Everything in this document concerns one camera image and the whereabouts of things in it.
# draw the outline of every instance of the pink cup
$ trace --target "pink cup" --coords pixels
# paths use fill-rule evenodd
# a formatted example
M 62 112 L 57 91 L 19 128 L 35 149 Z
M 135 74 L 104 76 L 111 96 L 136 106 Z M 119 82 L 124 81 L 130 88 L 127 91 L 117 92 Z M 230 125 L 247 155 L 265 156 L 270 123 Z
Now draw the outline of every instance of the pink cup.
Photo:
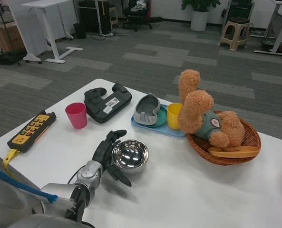
M 86 106 L 83 103 L 73 103 L 65 109 L 74 128 L 83 128 L 87 125 Z

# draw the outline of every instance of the office chair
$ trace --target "office chair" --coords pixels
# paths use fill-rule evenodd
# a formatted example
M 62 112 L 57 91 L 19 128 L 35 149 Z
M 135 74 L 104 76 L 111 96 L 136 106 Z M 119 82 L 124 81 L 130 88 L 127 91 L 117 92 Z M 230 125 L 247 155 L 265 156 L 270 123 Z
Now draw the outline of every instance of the office chair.
M 121 0 L 122 10 L 123 10 L 122 12 L 127 18 L 127 22 L 123 23 L 123 28 L 125 29 L 125 25 L 128 24 L 134 25 L 134 31 L 137 32 L 137 25 L 144 24 L 144 25 L 149 25 L 149 28 L 152 29 L 151 24 L 149 24 L 145 18 L 149 12 L 149 0 L 146 0 L 146 5 L 147 5 L 146 9 L 133 12 L 130 9 L 136 6 L 136 1 L 137 0 L 129 0 L 128 7 L 124 8 L 124 0 Z

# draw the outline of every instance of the stainless steel bowl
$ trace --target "stainless steel bowl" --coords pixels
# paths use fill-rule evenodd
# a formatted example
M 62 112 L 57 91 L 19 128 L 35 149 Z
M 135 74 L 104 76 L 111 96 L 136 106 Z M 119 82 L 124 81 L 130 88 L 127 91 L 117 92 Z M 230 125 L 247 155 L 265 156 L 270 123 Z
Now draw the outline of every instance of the stainless steel bowl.
M 126 140 L 120 142 L 112 151 L 112 162 L 120 168 L 122 172 L 141 171 L 148 162 L 147 146 L 137 140 Z

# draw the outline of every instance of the carpet floor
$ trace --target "carpet floor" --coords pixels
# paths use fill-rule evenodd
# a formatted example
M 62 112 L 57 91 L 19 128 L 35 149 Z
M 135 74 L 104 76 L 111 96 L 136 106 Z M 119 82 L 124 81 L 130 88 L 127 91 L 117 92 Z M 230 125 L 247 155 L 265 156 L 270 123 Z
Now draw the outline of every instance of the carpet floor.
M 236 111 L 259 132 L 282 139 L 282 57 L 254 53 L 261 49 L 259 38 L 229 51 L 217 45 L 220 29 L 194 32 L 174 22 L 138 32 L 117 29 L 114 38 L 57 42 L 60 53 L 65 47 L 84 49 L 65 57 L 64 64 L 0 66 L 0 137 L 97 78 L 179 102 L 179 75 L 195 69 L 216 110 Z

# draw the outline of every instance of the wicker basket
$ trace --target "wicker basket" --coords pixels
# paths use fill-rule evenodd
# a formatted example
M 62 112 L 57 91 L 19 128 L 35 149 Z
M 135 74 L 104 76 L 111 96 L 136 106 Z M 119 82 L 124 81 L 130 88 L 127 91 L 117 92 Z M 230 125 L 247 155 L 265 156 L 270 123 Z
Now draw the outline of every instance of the wicker basket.
M 257 131 L 246 121 L 240 119 L 240 122 L 244 126 L 245 136 L 242 146 L 254 146 L 261 149 L 261 140 Z M 255 157 L 250 158 L 221 158 L 211 155 L 208 152 L 208 148 L 212 147 L 208 140 L 200 139 L 192 134 L 186 134 L 187 139 L 192 147 L 203 157 L 205 160 L 217 164 L 217 165 L 234 165 L 248 162 Z

